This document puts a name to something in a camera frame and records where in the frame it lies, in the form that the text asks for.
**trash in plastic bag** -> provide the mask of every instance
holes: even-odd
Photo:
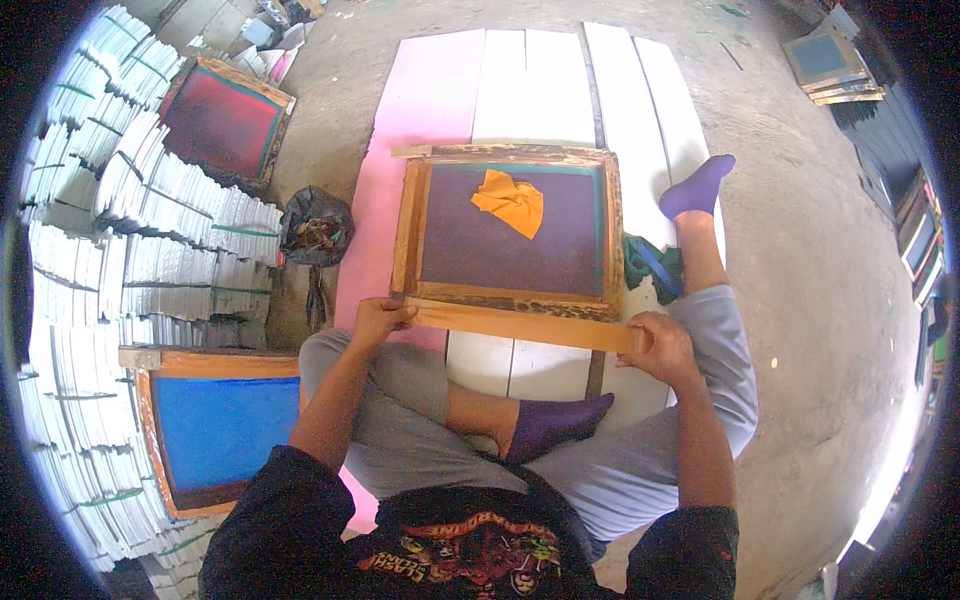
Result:
[[[294,194],[280,224],[280,251],[301,265],[332,267],[343,260],[353,238],[349,205],[316,185]]]

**pink board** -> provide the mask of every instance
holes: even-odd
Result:
[[[469,144],[485,37],[477,29],[400,42],[353,195],[356,234],[340,266],[334,326],[353,329],[360,300],[390,292],[406,168],[406,160],[391,158],[390,151],[414,144]],[[443,351],[446,331],[414,327],[392,334],[390,341]],[[356,507],[348,527],[369,533],[376,499],[346,469],[341,478]]]

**concrete floor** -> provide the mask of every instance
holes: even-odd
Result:
[[[405,37],[479,27],[583,36],[581,21],[595,20],[668,44],[709,148],[738,159],[721,198],[761,419],[737,465],[737,597],[792,598],[844,548],[888,448],[912,437],[910,426],[895,428],[921,412],[912,382],[919,313],[892,227],[859,187],[851,143],[797,88],[780,50],[804,26],[757,0],[730,4],[749,18],[697,0],[330,0],[282,86],[300,101],[273,200],[311,183],[351,200]],[[700,32],[720,36],[744,70]],[[275,348],[308,335],[306,277],[289,266],[278,282]],[[333,297],[335,270],[325,278]],[[596,567],[602,584],[623,589],[638,536],[612,544]]]

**orange cloth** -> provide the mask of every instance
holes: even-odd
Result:
[[[534,239],[543,221],[543,194],[524,181],[514,183],[506,173],[487,169],[483,185],[470,201],[507,225]]]

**sock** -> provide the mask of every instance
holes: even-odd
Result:
[[[521,400],[514,439],[503,460],[522,465],[546,454],[557,444],[585,440],[593,435],[612,405],[613,394],[575,402]]]
[[[663,192],[660,196],[660,212],[671,221],[688,210],[703,210],[712,215],[717,192],[720,191],[720,180],[735,163],[733,155],[711,156],[693,175]]]

